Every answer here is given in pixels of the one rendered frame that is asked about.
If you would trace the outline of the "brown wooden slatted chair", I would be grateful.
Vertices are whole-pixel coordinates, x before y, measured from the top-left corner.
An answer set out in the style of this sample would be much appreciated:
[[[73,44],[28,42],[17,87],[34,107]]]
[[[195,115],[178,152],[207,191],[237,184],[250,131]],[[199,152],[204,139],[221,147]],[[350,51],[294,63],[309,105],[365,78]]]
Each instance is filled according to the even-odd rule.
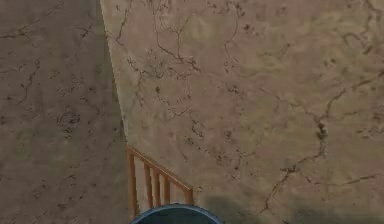
[[[186,204],[194,204],[194,192],[191,185],[149,156],[134,147],[127,146],[128,196],[130,197],[129,207],[133,218],[136,218],[140,211],[137,185],[138,175],[136,174],[135,165],[136,159],[140,160],[143,164],[146,196],[150,208],[168,205],[171,202],[171,185],[176,186],[182,191]]]

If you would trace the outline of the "dark blue round bowl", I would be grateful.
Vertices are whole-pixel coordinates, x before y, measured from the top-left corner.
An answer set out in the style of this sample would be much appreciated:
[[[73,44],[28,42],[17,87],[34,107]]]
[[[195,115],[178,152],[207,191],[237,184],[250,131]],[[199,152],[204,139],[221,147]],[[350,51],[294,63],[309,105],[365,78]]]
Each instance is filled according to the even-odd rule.
[[[216,215],[201,207],[169,204],[152,208],[129,224],[224,224]]]

